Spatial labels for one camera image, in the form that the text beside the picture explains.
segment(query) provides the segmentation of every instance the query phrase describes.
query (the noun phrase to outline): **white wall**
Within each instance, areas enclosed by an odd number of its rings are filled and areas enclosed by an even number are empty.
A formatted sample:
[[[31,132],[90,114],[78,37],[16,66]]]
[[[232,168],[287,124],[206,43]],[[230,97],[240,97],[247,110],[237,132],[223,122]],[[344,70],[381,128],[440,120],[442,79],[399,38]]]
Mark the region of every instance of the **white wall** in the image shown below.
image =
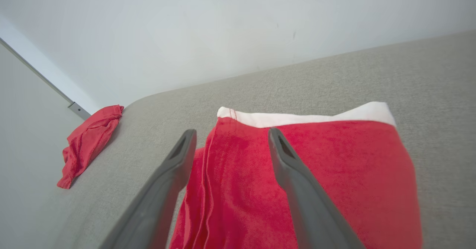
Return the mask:
[[[0,13],[100,106],[476,29],[476,0],[0,0]]]
[[[20,248],[36,211],[61,190],[66,137],[83,120],[0,44],[0,248]]]

